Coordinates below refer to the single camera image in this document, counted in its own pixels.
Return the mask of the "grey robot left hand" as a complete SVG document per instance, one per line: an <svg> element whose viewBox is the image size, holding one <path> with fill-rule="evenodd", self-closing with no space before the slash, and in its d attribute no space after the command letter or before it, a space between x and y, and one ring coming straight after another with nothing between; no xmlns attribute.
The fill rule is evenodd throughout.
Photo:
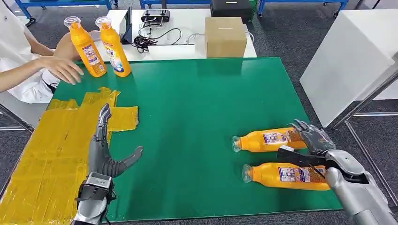
<svg viewBox="0 0 398 225"><path fill-rule="evenodd" d="M138 146L131 155L121 161L113 160L109 153L107 142L107 124L110 118L110 107L106 103L99 112L95 133L90 142L88 168L89 172L115 178L123 174L140 159L143 147Z"/></svg>

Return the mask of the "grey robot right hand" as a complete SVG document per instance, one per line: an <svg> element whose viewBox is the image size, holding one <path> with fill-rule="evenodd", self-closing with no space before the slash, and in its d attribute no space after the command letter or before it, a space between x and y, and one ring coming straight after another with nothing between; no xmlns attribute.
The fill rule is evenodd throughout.
<svg viewBox="0 0 398 225"><path fill-rule="evenodd" d="M299 133L310 154L324 156L327 151L336 149L336 145L323 129L298 119L294 119L290 126Z"/></svg>

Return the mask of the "person's right hand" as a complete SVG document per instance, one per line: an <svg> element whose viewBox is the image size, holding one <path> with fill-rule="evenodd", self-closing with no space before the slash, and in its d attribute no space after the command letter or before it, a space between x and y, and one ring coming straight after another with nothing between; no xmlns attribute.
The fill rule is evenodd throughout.
<svg viewBox="0 0 398 225"><path fill-rule="evenodd" d="M66 83L75 85L81 82L84 74L82 69L74 62L55 56L42 56L36 59L40 68L46 68L53 76Z"/></svg>

